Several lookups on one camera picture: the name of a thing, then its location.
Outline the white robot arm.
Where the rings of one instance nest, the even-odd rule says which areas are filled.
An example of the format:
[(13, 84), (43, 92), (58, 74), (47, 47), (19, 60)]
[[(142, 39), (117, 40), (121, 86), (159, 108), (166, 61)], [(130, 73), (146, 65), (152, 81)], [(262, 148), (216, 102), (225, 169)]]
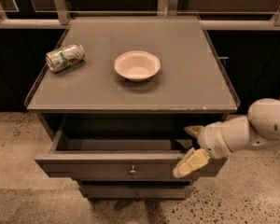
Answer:
[(206, 126), (187, 126), (184, 131), (197, 139), (176, 165), (173, 175), (183, 178), (206, 166), (211, 159), (227, 159), (241, 150), (280, 150), (280, 96), (255, 101), (246, 115)]

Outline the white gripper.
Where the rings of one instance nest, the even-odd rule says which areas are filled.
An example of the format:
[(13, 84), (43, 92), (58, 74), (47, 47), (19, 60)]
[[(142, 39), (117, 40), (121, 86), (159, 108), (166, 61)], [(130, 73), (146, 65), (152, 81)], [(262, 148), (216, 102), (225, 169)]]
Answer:
[(174, 177), (181, 178), (203, 168), (209, 162), (210, 157), (227, 159), (230, 156), (231, 151), (224, 141), (221, 122), (215, 122), (205, 127), (202, 125), (187, 126), (184, 131), (188, 135), (198, 138), (198, 144), (201, 148), (191, 148), (186, 153), (174, 168)]

